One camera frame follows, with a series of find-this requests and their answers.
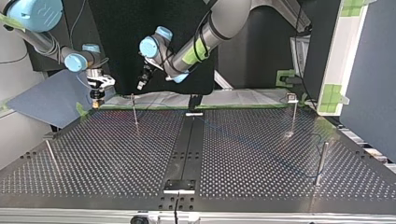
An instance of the gray panel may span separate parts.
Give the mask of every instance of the gray panel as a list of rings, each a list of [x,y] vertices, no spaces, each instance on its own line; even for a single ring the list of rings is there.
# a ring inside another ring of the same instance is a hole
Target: gray panel
[[[378,0],[369,6],[353,66],[341,121],[355,134],[396,161],[396,5]]]
[[[90,91],[85,73],[63,70],[18,95],[7,105],[23,115],[64,128],[81,116],[78,104],[86,111],[92,109]],[[114,89],[106,91],[106,100],[113,95]]]

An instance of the perforated metal table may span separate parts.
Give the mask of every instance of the perforated metal table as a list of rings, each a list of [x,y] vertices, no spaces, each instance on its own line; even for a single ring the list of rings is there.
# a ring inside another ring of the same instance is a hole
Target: perforated metal table
[[[0,208],[396,215],[393,172],[326,119],[292,113],[138,111],[136,126],[133,111],[97,111],[50,141],[56,160],[43,143],[0,171]],[[164,194],[176,179],[195,194]]]

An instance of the metal bracket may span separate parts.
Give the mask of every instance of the metal bracket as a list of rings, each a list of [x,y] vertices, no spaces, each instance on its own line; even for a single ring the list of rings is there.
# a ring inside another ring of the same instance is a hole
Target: metal bracket
[[[165,194],[194,194],[195,180],[168,180],[165,183]]]

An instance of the robotic arm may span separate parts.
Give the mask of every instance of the robotic arm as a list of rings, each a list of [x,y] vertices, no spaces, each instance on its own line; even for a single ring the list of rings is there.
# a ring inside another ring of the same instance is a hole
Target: robotic arm
[[[194,37],[177,54],[169,49],[173,34],[164,27],[158,27],[154,35],[141,41],[140,54],[145,57],[146,64],[137,87],[139,90],[149,82],[156,69],[163,70],[168,75],[167,80],[182,82],[193,71],[191,68],[196,63],[207,59],[211,50],[242,30],[252,4],[251,0],[204,2],[214,5],[199,24]]]
[[[63,10],[62,0],[0,0],[0,13],[25,29],[7,24],[4,27],[35,47],[38,53],[64,63],[70,71],[85,72],[92,88],[92,106],[98,108],[104,102],[105,89],[115,85],[114,78],[103,75],[101,68],[108,59],[101,59],[97,45],[84,45],[83,51],[59,45],[49,31],[61,20]]]

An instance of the white wall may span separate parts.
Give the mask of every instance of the white wall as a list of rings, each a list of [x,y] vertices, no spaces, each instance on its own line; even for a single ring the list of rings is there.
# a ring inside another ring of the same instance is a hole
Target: white wall
[[[26,53],[22,39],[9,33],[0,22],[0,63],[18,60]],[[17,63],[0,64],[0,102],[13,98],[43,81],[33,71],[29,57]],[[0,111],[0,169],[40,144],[50,126],[13,111]]]

